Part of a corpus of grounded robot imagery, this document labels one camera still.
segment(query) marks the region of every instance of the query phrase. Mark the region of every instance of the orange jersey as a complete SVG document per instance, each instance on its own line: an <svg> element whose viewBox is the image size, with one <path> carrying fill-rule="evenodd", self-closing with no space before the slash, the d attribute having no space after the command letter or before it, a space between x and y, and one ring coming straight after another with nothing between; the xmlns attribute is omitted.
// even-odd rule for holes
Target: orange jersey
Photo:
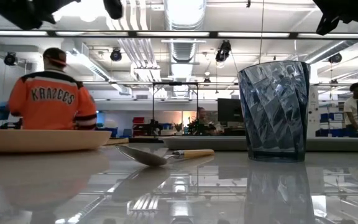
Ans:
<svg viewBox="0 0 358 224"><path fill-rule="evenodd" d="M81 129L96 126L95 103L81 82L58 70L24 75L8 101L14 116L23 117L23 129Z"/></svg>

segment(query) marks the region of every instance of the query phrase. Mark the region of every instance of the wooden bowl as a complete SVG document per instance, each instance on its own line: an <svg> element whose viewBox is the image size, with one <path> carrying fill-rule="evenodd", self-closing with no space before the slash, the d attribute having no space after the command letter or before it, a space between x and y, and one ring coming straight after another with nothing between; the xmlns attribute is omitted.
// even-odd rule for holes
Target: wooden bowl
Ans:
<svg viewBox="0 0 358 224"><path fill-rule="evenodd" d="M0 130L0 152L62 152L99 149L110 131Z"/></svg>

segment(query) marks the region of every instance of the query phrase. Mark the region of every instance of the white countertop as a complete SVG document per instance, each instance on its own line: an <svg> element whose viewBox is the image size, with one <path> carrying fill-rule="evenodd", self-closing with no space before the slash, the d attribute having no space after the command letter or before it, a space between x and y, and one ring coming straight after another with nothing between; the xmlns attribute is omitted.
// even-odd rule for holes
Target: white countertop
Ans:
<svg viewBox="0 0 358 224"><path fill-rule="evenodd" d="M131 147L164 155L163 144ZM0 223L358 224L358 154L305 163L254 162L246 152L148 168L105 147L0 156Z"/></svg>

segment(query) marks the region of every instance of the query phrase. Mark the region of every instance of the man in orange jersey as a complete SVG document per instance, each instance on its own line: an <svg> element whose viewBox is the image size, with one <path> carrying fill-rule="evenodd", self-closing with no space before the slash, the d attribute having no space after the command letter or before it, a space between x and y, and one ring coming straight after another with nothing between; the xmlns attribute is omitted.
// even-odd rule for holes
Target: man in orange jersey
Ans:
<svg viewBox="0 0 358 224"><path fill-rule="evenodd" d="M92 130L96 127L96 106L81 82L68 76L66 53L47 49L43 72L20 77L12 90L8 107L13 116L23 117L23 129Z"/></svg>

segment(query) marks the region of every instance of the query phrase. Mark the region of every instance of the chair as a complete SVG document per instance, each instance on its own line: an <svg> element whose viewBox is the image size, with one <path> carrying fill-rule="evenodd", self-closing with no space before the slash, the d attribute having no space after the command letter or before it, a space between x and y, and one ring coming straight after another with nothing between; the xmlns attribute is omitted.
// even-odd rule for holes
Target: chair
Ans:
<svg viewBox="0 0 358 224"><path fill-rule="evenodd" d="M132 129L126 128L122 132L122 136L120 138L131 138L132 137Z"/></svg>

